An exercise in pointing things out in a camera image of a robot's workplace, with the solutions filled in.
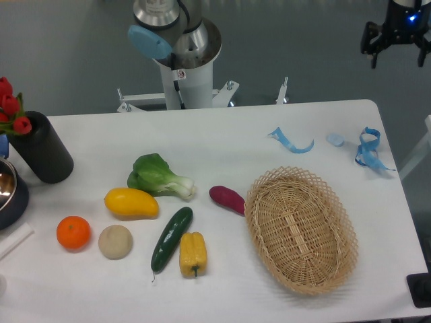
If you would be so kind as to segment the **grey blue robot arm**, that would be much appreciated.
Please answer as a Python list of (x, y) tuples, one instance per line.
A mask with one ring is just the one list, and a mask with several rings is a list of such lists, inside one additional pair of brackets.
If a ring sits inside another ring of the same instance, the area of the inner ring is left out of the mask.
[[(135, 1), (135, 23), (128, 38), (145, 57), (169, 69), (194, 69), (204, 66), (220, 53), (220, 31), (201, 13), (200, 1)], [(430, 53), (425, 35), (430, 29), (429, 1), (389, 1), (383, 24), (367, 22), (360, 52), (376, 67), (378, 54), (397, 44), (415, 44), (418, 66)]]

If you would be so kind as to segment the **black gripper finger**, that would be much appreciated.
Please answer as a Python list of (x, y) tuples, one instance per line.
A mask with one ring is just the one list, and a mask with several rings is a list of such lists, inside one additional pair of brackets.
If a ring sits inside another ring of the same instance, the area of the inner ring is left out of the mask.
[(425, 37), (428, 32), (427, 28), (422, 28), (415, 33), (413, 43), (419, 48), (418, 67), (423, 67), (427, 54), (430, 53), (430, 41)]
[(376, 68), (378, 54), (388, 49), (390, 45), (391, 33), (385, 24), (366, 23), (360, 42), (360, 52), (370, 58), (372, 69)]

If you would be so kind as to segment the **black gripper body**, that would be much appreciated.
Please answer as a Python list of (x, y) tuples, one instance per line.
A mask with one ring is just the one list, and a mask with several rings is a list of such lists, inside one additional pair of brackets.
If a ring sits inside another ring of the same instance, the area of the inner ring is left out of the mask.
[(429, 30), (430, 1), (389, 1), (378, 41), (381, 48), (395, 44), (415, 44), (430, 48), (425, 37)]

